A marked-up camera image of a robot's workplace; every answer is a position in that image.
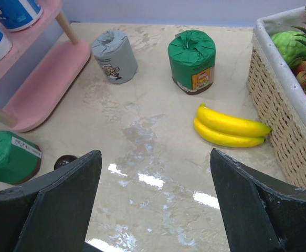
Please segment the gray wrapper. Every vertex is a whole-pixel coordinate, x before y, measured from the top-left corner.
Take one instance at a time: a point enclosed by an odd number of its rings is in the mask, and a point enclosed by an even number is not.
[[[107,30],[93,42],[92,52],[111,83],[121,84],[133,78],[138,63],[127,35]]]

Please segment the green fruit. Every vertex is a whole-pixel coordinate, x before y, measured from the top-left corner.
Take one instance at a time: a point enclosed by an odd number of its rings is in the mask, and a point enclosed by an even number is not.
[[[296,60],[292,62],[294,57],[297,54],[306,51],[306,46],[296,41],[296,39],[306,41],[306,38],[296,36],[297,34],[302,35],[303,33],[295,30],[288,30],[284,31],[283,33],[274,34],[271,38],[278,51],[281,53],[282,57],[291,69],[297,67],[302,62],[302,60]]]

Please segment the green wrapped roll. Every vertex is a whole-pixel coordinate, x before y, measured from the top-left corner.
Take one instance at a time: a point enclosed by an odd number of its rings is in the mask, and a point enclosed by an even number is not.
[[[214,81],[216,46],[203,31],[186,30],[169,44],[174,82],[187,94],[207,90]]]
[[[32,178],[41,165],[39,147],[9,131],[0,131],[0,181],[20,184]]]

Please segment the orange label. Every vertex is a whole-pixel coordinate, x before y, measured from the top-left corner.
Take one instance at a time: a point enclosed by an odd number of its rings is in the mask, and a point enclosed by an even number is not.
[[[210,78],[210,68],[205,69],[202,72],[199,72],[196,75],[192,75],[192,85],[193,90],[203,88],[212,83]]]

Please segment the banana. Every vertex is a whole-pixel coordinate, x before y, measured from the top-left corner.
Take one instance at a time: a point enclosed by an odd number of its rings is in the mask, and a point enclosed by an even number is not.
[[[242,137],[261,137],[271,131],[270,127],[261,122],[222,114],[205,107],[204,103],[197,110],[197,118],[208,128]]]
[[[212,130],[203,125],[198,118],[195,118],[194,120],[194,127],[198,134],[206,141],[227,147],[253,147],[262,144],[265,141],[265,138],[263,136],[237,136]]]

